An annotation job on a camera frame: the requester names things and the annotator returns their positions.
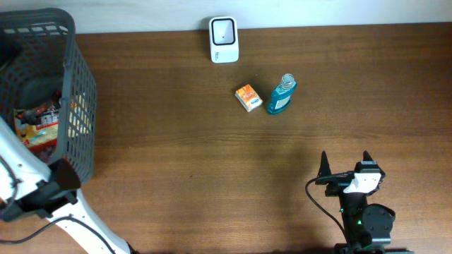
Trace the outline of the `dark grey plastic basket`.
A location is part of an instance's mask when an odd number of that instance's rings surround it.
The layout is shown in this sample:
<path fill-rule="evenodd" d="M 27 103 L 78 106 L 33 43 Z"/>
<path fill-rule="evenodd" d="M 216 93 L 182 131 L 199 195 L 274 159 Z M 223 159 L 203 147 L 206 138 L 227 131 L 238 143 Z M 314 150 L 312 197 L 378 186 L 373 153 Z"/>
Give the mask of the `dark grey plastic basket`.
<path fill-rule="evenodd" d="M 77 43 L 73 18 L 59 8 L 1 13 L 1 42 L 20 54 L 1 71 L 1 117 L 14 126 L 13 111 L 36 107 L 61 92 L 56 150 L 81 183 L 94 174 L 97 87 Z"/>

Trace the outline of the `beige chips bag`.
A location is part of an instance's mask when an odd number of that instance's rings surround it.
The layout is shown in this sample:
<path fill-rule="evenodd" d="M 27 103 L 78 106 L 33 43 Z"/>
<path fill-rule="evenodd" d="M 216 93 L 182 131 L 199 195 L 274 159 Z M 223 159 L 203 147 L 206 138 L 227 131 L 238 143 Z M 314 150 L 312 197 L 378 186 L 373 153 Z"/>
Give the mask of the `beige chips bag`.
<path fill-rule="evenodd" d="M 83 95 L 76 95 L 70 104 L 68 137 L 91 134 L 90 110 Z"/>

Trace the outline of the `blue mouthwash bottle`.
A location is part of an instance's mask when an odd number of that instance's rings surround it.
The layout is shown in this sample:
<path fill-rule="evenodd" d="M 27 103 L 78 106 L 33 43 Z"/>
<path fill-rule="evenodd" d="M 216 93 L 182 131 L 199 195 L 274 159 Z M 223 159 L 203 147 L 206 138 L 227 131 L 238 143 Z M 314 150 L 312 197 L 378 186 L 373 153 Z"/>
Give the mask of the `blue mouthwash bottle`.
<path fill-rule="evenodd" d="M 283 75 L 280 83 L 271 93 L 267 112 L 271 115 L 276 115 L 285 111 L 291 102 L 296 88 L 297 82 L 294 76 L 290 73 Z"/>

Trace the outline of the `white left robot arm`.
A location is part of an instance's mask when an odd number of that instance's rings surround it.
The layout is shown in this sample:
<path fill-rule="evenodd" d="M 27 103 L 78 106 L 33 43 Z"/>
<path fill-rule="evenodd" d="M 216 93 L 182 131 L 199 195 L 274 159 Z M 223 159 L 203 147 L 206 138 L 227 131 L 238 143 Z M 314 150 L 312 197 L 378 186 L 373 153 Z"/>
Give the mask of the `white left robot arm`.
<path fill-rule="evenodd" d="M 135 253 L 95 214 L 77 173 L 65 160 L 50 165 L 34 156 L 1 121 L 1 221 L 36 215 L 57 225 L 87 253 Z"/>

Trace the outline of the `small orange tissue box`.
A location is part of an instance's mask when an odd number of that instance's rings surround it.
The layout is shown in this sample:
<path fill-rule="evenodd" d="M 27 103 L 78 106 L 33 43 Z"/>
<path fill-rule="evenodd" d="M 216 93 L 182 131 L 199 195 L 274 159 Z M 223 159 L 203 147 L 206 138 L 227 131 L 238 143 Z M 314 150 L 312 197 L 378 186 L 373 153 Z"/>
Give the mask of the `small orange tissue box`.
<path fill-rule="evenodd" d="M 253 111 L 263 104 L 263 100 L 250 84 L 239 88 L 235 92 L 235 96 L 247 112 Z"/>

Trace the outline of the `black snack packet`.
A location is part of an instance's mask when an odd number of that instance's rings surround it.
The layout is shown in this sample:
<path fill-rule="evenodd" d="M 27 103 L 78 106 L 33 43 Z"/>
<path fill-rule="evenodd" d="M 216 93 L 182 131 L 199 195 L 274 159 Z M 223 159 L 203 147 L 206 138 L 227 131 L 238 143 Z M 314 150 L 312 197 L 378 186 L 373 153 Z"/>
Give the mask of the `black snack packet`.
<path fill-rule="evenodd" d="M 60 99 L 61 92 L 56 90 L 47 101 L 44 101 L 37 106 L 26 106 L 24 109 L 17 109 L 14 116 L 21 124 L 32 126 L 39 125 L 42 123 L 43 116 L 59 111 L 61 108 Z"/>

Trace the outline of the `orange red snack bag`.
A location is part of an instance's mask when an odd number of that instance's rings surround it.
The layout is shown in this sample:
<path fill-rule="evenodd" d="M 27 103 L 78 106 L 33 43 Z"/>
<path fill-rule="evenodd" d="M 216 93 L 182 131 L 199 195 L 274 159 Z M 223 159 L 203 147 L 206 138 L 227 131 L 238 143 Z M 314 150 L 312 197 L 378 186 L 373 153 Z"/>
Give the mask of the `orange red snack bag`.
<path fill-rule="evenodd" d="M 55 143 L 58 136 L 58 125 L 59 112 L 43 116 L 42 123 L 36 126 L 21 124 L 14 117 L 15 133 L 22 144 L 30 150 L 46 145 L 47 143 Z"/>

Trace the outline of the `white barcode scanner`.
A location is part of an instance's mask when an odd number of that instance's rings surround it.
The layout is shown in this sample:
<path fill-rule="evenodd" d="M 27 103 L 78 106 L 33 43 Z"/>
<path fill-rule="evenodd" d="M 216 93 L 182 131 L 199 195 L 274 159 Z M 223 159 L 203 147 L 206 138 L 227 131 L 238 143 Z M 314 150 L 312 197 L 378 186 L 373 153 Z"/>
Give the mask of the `white barcode scanner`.
<path fill-rule="evenodd" d="M 215 64 L 236 62 L 239 59 L 237 21 L 230 16 L 209 20 L 210 57 Z"/>

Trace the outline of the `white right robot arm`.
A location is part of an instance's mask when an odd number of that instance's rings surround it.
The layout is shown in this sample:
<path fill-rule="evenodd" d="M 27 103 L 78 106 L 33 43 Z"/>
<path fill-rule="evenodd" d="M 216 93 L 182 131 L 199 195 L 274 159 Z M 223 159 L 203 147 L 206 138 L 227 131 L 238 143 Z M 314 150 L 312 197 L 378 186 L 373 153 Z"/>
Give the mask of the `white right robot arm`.
<path fill-rule="evenodd" d="M 335 244 L 334 253 L 410 252 L 403 248 L 387 249 L 386 246 L 391 243 L 396 213 L 384 205 L 367 202 L 367 198 L 379 190 L 379 184 L 385 176 L 385 172 L 367 151 L 363 152 L 363 159 L 356 163 L 352 171 L 338 174 L 331 171 L 326 153 L 321 153 L 317 177 L 310 181 L 324 185 L 325 196 L 339 198 L 343 222 L 338 226 L 345 242 Z"/>

